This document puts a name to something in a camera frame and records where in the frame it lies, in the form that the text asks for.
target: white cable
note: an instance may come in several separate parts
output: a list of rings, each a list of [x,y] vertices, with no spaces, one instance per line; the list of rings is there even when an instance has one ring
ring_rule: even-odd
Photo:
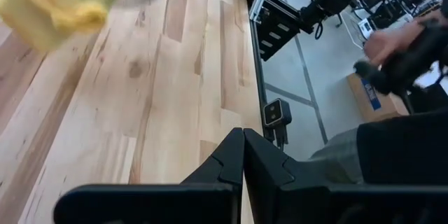
[[[342,19],[342,23],[344,23],[345,29],[346,29],[347,32],[349,33],[351,42],[352,42],[356,47],[358,47],[358,48],[360,48],[360,49],[362,50],[363,47],[360,46],[360,45],[358,45],[358,44],[355,42],[355,40],[353,39],[353,36],[351,35],[350,30],[349,30],[349,27],[348,27],[347,24],[345,23],[345,20],[344,20],[344,18],[342,17],[342,15],[341,15],[341,19]]]

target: blue label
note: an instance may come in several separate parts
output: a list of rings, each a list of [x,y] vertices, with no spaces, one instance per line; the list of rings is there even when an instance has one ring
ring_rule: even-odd
[[[361,82],[363,83],[365,93],[367,94],[367,97],[369,97],[373,110],[376,111],[377,109],[380,109],[381,104],[379,103],[375,89],[366,80],[361,79]]]

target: small camera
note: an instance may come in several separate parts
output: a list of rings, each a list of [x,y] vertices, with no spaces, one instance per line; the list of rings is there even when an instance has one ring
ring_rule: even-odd
[[[289,103],[278,98],[263,108],[263,121],[265,127],[276,128],[280,125],[286,126],[293,120]]]

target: gray pants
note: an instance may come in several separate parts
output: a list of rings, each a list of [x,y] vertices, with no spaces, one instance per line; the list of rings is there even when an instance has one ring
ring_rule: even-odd
[[[333,183],[362,183],[356,133],[358,128],[336,135],[307,161],[323,171]]]

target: cardboard box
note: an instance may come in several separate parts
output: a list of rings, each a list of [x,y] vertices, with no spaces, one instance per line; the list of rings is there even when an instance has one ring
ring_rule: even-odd
[[[403,101],[394,94],[378,93],[366,80],[359,78],[355,73],[347,76],[347,80],[361,115],[367,123],[409,114]]]

